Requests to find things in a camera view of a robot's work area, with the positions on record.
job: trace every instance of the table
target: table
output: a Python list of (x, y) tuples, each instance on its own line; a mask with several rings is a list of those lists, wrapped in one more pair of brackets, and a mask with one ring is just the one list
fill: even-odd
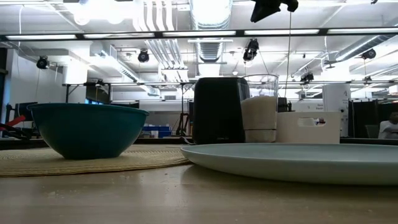
[(398, 187), (252, 179), (196, 165), (0, 179), (0, 223), (398, 223)]

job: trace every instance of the chair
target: chair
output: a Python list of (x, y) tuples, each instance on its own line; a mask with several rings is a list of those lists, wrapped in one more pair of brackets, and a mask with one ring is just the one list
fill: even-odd
[(379, 126), (378, 125), (365, 125), (368, 138), (378, 138), (379, 137)]

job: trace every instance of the teal bowl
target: teal bowl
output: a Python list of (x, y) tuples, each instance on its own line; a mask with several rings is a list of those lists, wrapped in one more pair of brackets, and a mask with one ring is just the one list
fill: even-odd
[(66, 159), (118, 157), (141, 133), (148, 112), (112, 105), (28, 106), (44, 141)]

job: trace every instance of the person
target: person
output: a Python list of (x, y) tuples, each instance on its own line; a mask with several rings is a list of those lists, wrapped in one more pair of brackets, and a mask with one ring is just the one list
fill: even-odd
[(398, 139), (398, 112), (392, 112), (388, 121), (380, 123), (379, 139)]

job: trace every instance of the red object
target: red object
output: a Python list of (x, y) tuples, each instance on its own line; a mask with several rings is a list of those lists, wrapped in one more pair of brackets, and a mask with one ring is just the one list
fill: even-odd
[(21, 115), (21, 116), (17, 117), (16, 119), (13, 119), (12, 121), (7, 122), (6, 125), (14, 126), (14, 125), (17, 125), (17, 124), (25, 121), (25, 119), (26, 119), (25, 116)]

